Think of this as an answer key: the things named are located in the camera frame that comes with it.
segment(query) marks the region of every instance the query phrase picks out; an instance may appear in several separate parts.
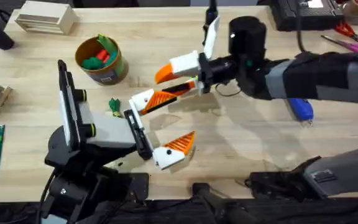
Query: orange stripe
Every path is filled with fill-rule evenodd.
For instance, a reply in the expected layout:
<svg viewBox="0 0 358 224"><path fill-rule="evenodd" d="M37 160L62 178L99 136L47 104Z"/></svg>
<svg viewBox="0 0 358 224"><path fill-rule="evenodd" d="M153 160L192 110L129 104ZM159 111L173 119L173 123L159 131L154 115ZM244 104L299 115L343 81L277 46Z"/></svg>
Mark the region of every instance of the orange stripe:
<svg viewBox="0 0 358 224"><path fill-rule="evenodd" d="M142 115L147 114L147 111L161 105L169 100L176 98L177 96L172 93L168 93L165 91L155 91L149 102L147 103L146 107L140 111Z"/></svg>
<svg viewBox="0 0 358 224"><path fill-rule="evenodd" d="M179 78L179 76L173 74L173 68L170 63L162 67L154 76L156 84L174 80L176 78Z"/></svg>
<svg viewBox="0 0 358 224"><path fill-rule="evenodd" d="M185 155L187 155L193 145L194 138L195 138L195 132L192 131L176 140L173 140L172 142L164 146L173 150L179 150L183 152Z"/></svg>

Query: black cable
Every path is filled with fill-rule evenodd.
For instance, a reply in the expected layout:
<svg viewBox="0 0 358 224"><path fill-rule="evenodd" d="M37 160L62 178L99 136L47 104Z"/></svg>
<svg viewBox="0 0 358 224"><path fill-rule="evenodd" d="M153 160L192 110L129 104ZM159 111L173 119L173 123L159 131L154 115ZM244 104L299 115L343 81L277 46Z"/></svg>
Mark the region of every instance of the black cable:
<svg viewBox="0 0 358 224"><path fill-rule="evenodd" d="M44 191L42 192L40 203L39 203L39 206L37 209L37 216L35 218L35 224L41 224L41 208L42 208L42 205L44 204L45 197L47 196L47 192L48 192L50 183L52 183L52 180L54 177L55 177L55 170L53 170L53 172L50 174L49 179L48 179L47 183L45 184Z"/></svg>
<svg viewBox="0 0 358 224"><path fill-rule="evenodd" d="M299 6L299 0L294 0L296 10L296 39L298 41L298 47L301 52L306 52L302 42L302 15Z"/></svg>
<svg viewBox="0 0 358 224"><path fill-rule="evenodd" d="M348 215L348 214L354 213L354 212L358 212L358 204L353 206L352 208L348 208L348 209L343 210L343 211L316 212L316 213L298 213L298 214L293 214L293 215L286 215L284 217L278 218L277 220L278 221L283 221L283 220L287 220L289 218L296 218L296 217L313 217L313 216L326 217L326 216Z"/></svg>
<svg viewBox="0 0 358 224"><path fill-rule="evenodd" d="M116 204L116 206L113 206L113 208L109 211L109 213L107 215L104 216L104 218L102 219L102 221L100 222L100 224L105 224L107 223L111 217L123 206L127 203L126 200L121 200L118 201L118 203Z"/></svg>
<svg viewBox="0 0 358 224"><path fill-rule="evenodd" d="M25 216L25 217L22 217L22 218L19 218L17 220L12 220L12 221L9 221L9 222L0 222L0 224L13 224L13 223L18 223L18 222L22 222L26 219L28 219L29 217L28 216Z"/></svg>
<svg viewBox="0 0 358 224"><path fill-rule="evenodd" d="M225 94L221 93L221 92L218 90L218 86L219 86L219 85L221 85L221 84L218 83L217 85L215 85L215 91L216 91L217 93L219 93L219 95L221 95L221 96L230 97L230 96L236 96L236 95L238 95L239 93L241 93L241 90L239 90L239 91L236 92L236 93L232 93L232 94L225 95Z"/></svg>
<svg viewBox="0 0 358 224"><path fill-rule="evenodd" d="M190 198L190 199L187 199L187 200L184 200L184 201L181 201L181 202L177 202L177 203L174 203L172 205L168 205L166 207L162 207L162 208L158 208L158 209L146 209L146 210L142 210L142 211L129 211L129 210L123 210L123 209L120 209L119 211L120 212L125 212L125 213L131 213L131 214L139 214L139 213L154 213L154 212L161 212L163 210L166 210L166 209L169 209L169 208L173 208L173 207L176 207L176 206L179 206L179 205L184 205L188 202L191 202L193 200L193 198Z"/></svg>

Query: white plastic part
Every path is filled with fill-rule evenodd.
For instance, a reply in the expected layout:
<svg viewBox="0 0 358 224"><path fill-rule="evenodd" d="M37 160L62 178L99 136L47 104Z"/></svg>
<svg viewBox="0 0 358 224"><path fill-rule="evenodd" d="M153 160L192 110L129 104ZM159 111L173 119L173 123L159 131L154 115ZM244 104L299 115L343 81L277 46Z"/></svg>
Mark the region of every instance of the white plastic part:
<svg viewBox="0 0 358 224"><path fill-rule="evenodd" d="M171 58L172 73L178 76L195 76L198 74L200 64L198 63L198 52L196 50L189 54Z"/></svg>
<svg viewBox="0 0 358 224"><path fill-rule="evenodd" d="M208 33L206 34L204 54L208 60L211 60L212 54L214 52L215 40L219 30L219 23L221 21L221 16L218 16L212 23L209 25Z"/></svg>
<svg viewBox="0 0 358 224"><path fill-rule="evenodd" d="M138 94L134 95L133 97L131 97L131 100L132 100L136 110L141 111L144 108L146 108L147 103L149 102L149 100L152 98L153 95L154 95L154 90L149 89L149 90L143 91L142 93L138 93Z"/></svg>
<svg viewBox="0 0 358 224"><path fill-rule="evenodd" d="M61 116L63 118L63 132L65 133L65 139L66 139L66 145L70 145L70 128L68 128L68 121L67 121L67 113L66 113L66 104L63 97L62 91L59 91L59 97L60 97L60 109L61 109Z"/></svg>
<svg viewBox="0 0 358 224"><path fill-rule="evenodd" d="M135 117L134 119L137 122L137 126L139 127L140 130L143 131L144 126L143 126L142 120L140 119L139 112L137 111L137 108L136 108L135 103L134 103L133 100L129 100L129 106L131 106L131 110L132 110L132 112L134 114L134 117Z"/></svg>
<svg viewBox="0 0 358 224"><path fill-rule="evenodd" d="M152 142L150 141L149 139L149 136L144 133L144 126L143 126L143 123L142 123L142 120L140 119L140 116L139 116L139 112L137 111L136 107L135 107L135 104L134 104L134 101L131 99L129 100L129 105L131 106L131 110L132 110L132 113L134 114L134 117L131 117L129 116L129 121L134 124L135 121L140 129L140 131L143 132L145 138L146 138L146 141L147 141L147 144L149 145L149 148L150 149L153 149L153 145L152 145Z"/></svg>
<svg viewBox="0 0 358 224"><path fill-rule="evenodd" d="M80 112L84 124L94 124L95 137L86 140L100 147L129 148L136 144L131 127L124 118L91 112L87 102L80 103Z"/></svg>
<svg viewBox="0 0 358 224"><path fill-rule="evenodd" d="M153 152L154 160L157 161L158 166L161 169L166 169L177 162L185 159L185 154L181 151L170 149L168 147L160 146L154 149Z"/></svg>

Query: wooden table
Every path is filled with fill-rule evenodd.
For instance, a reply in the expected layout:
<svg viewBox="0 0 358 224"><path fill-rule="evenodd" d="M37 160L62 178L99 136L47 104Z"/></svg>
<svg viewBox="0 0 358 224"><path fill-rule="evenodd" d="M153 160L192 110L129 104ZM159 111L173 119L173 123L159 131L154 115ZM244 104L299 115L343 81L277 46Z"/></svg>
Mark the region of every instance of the wooden table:
<svg viewBox="0 0 358 224"><path fill-rule="evenodd" d="M14 92L0 114L6 124L0 167L0 202L36 201L52 168L44 164L47 143L62 124L58 106L57 60L73 73L77 88L88 90L92 110L111 114L111 97L129 107L128 99L148 88L157 90L183 82L155 85L154 74L168 59L201 50L204 7L75 9L79 16L71 34L24 32L13 13L6 32L16 41L12 50L0 50L0 84ZM266 7L220 7L222 17L215 57L227 54L227 25L237 16L256 16L268 27L266 49L270 59L293 58L299 53L294 32L277 32ZM102 32L117 40L130 64L128 76L118 85L100 86L74 61L82 41ZM345 52L323 40L334 31L304 32L306 49L323 53ZM235 83L222 86L237 91ZM196 131L196 149L190 160L164 171L153 161L133 153L120 161L123 172L150 174L149 198L188 198L193 182L209 182L230 197L251 197L241 182L253 171L289 170L306 159L332 156L358 148L358 105L312 101L314 127L302 127L283 100L262 101L244 94L225 98L217 93L187 97L142 119L154 143L169 142ZM117 162L110 164L116 167Z"/></svg>

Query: blue object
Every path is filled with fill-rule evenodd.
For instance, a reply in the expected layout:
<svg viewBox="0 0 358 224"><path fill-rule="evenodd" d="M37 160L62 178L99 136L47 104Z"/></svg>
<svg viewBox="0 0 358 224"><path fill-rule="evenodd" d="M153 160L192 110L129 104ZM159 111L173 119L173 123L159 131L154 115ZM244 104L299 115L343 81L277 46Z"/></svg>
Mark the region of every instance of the blue object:
<svg viewBox="0 0 358 224"><path fill-rule="evenodd" d="M313 107L308 100L289 98L288 102L292 108L293 113L299 121L308 121L313 125Z"/></svg>

